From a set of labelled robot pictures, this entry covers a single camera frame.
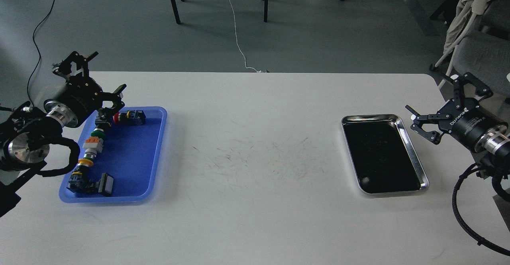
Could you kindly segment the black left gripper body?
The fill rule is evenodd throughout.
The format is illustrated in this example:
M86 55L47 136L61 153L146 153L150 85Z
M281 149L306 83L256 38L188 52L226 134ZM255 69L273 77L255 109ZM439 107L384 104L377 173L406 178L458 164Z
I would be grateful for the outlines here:
M103 91L93 78L71 77L52 98L44 102L44 110L64 116L63 127L76 128L82 125L102 102L99 95Z

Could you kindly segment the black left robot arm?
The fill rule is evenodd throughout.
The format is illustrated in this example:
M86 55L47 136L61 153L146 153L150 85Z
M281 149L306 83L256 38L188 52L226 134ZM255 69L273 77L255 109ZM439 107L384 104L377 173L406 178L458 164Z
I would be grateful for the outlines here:
M1 215L7 214L19 202L16 193L33 176L54 177L71 173L71 188L79 192L99 193L111 196L113 177L102 174L100 181L90 182L84 174L94 164L93 160L102 151L106 131L124 107L122 91L126 84L113 92L105 92L89 75L88 63L97 56L73 51L62 62L53 66L53 73L65 79L65 84L44 102L44 109L31 106L27 101L17 108L2 107L9 111L7 120L1 123L1 170L21 172L12 182L1 182ZM89 116L97 112L92 141L80 158L80 146L62 135L63 128L77 128ZM45 159L50 145L69 148L69 163L64 168L45 170Z

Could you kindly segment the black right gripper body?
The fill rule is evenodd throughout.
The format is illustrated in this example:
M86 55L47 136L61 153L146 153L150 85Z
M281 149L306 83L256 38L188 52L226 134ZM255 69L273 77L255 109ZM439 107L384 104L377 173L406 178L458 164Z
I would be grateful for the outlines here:
M465 98L462 106L457 107L454 100L448 100L437 114L449 116L438 123L439 129L450 134L461 145L473 153L486 150L484 137L487 133L504 134L508 123L481 107L475 98Z

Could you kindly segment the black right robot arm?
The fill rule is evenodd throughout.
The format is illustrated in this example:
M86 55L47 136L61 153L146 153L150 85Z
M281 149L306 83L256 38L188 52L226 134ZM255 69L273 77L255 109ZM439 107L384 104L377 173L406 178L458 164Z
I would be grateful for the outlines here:
M452 84L453 98L435 114L422 115L407 105L406 109L412 113L411 129L435 145L443 135L449 134L470 152L484 153L479 162L459 176L452 192L452 210L461 228L477 241L477 245L508 256L508 249L488 241L467 225L458 209L457 193L466 178L476 173L480 178L490 177L496 194L509 201L509 193L501 185L502 180L509 177L510 141L505 134L509 125L480 105L482 100L492 97L493 92L472 73L444 76L444 80Z

